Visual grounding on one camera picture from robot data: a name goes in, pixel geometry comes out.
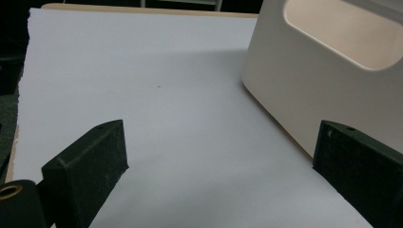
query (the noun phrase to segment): wooden table edge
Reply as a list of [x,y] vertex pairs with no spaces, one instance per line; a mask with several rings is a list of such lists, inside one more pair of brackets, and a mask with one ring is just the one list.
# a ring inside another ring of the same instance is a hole
[[14,175],[15,146],[18,143],[18,133],[19,133],[19,127],[17,125],[14,133],[14,142],[12,143],[12,148],[10,152],[9,166],[7,168],[5,183],[12,181],[12,177]]
[[258,14],[253,13],[199,11],[199,10],[182,10],[182,9],[128,8],[128,7],[77,5],[77,4],[62,4],[62,3],[45,4],[44,6],[41,7],[41,9],[258,18]]

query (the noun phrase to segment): screw hole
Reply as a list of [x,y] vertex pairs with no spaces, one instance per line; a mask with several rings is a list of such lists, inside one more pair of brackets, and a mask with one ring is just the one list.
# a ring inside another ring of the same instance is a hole
[[23,186],[21,185],[10,185],[0,189],[0,200],[11,198],[21,192],[22,189]]

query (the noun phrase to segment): table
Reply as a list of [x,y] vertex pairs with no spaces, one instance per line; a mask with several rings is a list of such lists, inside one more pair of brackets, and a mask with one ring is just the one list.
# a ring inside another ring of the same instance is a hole
[[[171,14],[171,15],[198,15],[198,16],[218,16],[218,17],[239,17],[239,18],[258,18],[253,13],[234,13],[234,12],[216,12],[216,11],[196,11],[196,10],[180,10],[180,9],[145,9],[145,8],[127,8],[127,7],[109,7],[95,5],[78,5],[78,4],[61,4],[50,3],[45,4],[42,9],[47,10],[78,10],[78,11],[102,11],[102,12],[125,12],[125,13],[152,13],[152,14]],[[15,156],[15,145],[13,144],[10,152],[10,162],[8,173],[5,177],[6,182],[12,181],[13,159]]]
[[122,118],[130,168],[94,227],[370,227],[244,88],[255,23],[32,10],[14,177]]

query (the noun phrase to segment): white surface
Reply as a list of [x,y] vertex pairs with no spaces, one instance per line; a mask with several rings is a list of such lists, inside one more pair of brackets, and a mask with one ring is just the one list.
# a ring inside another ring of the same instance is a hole
[[[403,23],[402,14],[396,11],[376,8],[371,1],[356,2],[369,5],[368,8],[380,15],[393,16],[399,25]],[[245,86],[311,156],[315,152],[321,120],[357,128],[403,153],[403,60],[382,70],[359,66],[338,53],[337,45],[326,47],[289,25],[284,15],[285,3],[284,0],[263,3],[242,74]],[[304,8],[292,7],[290,10]],[[323,29],[335,34],[362,31],[361,27],[350,27],[348,21],[342,20],[359,15],[344,12],[346,15],[341,14],[340,19],[335,21],[341,25]],[[312,23],[309,17],[302,19],[307,20],[299,21],[300,24]],[[382,31],[384,28],[379,26],[370,24],[366,29]],[[401,34],[397,31],[395,35],[396,48],[392,51],[400,50],[401,56],[402,49],[398,48]],[[335,44],[343,45],[345,42],[342,40]],[[380,52],[379,47],[373,48],[373,52]]]
[[240,80],[255,19],[32,9],[14,178],[123,119],[91,227],[370,227]]

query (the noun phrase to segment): white paper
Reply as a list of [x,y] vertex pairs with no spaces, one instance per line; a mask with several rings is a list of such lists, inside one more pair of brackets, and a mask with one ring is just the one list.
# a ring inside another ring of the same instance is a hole
[[256,19],[32,9],[14,179],[123,119],[91,227],[370,227],[244,88]]

